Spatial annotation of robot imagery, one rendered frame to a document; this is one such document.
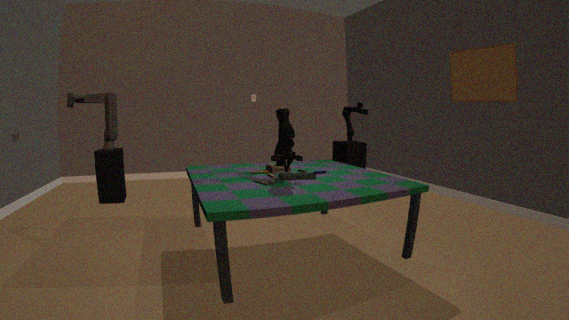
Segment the keyboard with keys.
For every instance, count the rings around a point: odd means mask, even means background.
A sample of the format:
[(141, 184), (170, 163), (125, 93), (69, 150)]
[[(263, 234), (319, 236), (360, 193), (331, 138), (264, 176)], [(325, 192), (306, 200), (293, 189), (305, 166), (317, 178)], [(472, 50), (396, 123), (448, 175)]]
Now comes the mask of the keyboard with keys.
[(301, 173), (279, 173), (280, 180), (311, 180), (316, 179), (317, 175), (313, 172)]

